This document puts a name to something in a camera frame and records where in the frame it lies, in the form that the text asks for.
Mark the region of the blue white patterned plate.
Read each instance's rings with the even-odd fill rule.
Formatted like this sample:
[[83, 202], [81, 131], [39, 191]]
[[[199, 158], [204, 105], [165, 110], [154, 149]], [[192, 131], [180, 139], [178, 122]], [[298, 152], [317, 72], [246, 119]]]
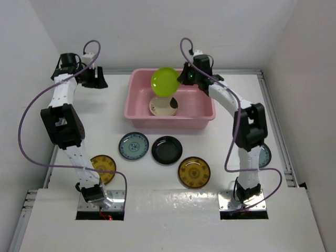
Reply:
[[149, 141], [140, 132], [130, 132], [120, 139], [118, 150], [126, 160], [135, 161], [146, 155], [149, 150]]

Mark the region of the cream plate with green leaf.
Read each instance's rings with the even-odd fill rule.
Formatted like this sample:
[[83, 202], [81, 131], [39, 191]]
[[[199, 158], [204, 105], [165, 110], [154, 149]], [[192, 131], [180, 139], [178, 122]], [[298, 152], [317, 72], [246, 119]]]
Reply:
[[174, 97], [155, 96], [149, 103], [150, 112], [154, 116], [174, 116], [178, 108], [178, 102]]

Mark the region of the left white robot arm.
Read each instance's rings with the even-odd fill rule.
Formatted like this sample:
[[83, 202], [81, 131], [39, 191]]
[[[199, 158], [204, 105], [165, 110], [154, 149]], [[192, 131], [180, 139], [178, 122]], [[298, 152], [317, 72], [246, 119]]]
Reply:
[[72, 103], [78, 84], [90, 88], [105, 88], [102, 68], [95, 68], [92, 60], [95, 53], [86, 52], [81, 57], [74, 53], [61, 54], [51, 76], [56, 87], [52, 100], [40, 112], [51, 142], [64, 151], [73, 166], [79, 182], [76, 189], [86, 203], [108, 209], [112, 200], [99, 174], [93, 170], [85, 147], [85, 129]]

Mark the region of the lime green plate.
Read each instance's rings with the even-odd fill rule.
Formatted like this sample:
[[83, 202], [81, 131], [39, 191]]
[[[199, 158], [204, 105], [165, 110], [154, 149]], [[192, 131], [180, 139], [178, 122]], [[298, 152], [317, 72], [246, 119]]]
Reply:
[[151, 78], [151, 88], [159, 97], [170, 97], [179, 88], [179, 73], [170, 67], [163, 67], [154, 72]]

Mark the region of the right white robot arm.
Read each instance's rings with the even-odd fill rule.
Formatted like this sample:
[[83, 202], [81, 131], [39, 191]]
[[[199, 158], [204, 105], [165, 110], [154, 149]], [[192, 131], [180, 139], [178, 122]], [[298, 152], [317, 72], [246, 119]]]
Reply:
[[209, 56], [196, 50], [187, 60], [176, 81], [182, 85], [197, 85], [206, 95], [216, 100], [233, 117], [233, 140], [238, 147], [240, 168], [233, 196], [243, 203], [261, 191], [259, 181], [259, 155], [268, 136], [265, 107], [252, 103], [230, 89], [220, 75], [213, 74]]

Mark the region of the yellow patterned plate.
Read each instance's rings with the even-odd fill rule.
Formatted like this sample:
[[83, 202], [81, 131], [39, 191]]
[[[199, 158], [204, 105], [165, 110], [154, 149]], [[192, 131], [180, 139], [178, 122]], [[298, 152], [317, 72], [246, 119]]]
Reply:
[[177, 176], [181, 184], [186, 188], [198, 189], [209, 182], [211, 169], [204, 159], [190, 156], [179, 164]]
[[98, 174], [105, 185], [112, 181], [114, 173], [110, 172], [115, 172], [117, 170], [117, 166], [113, 158], [107, 155], [97, 155], [91, 158], [90, 161], [93, 168], [100, 171]]

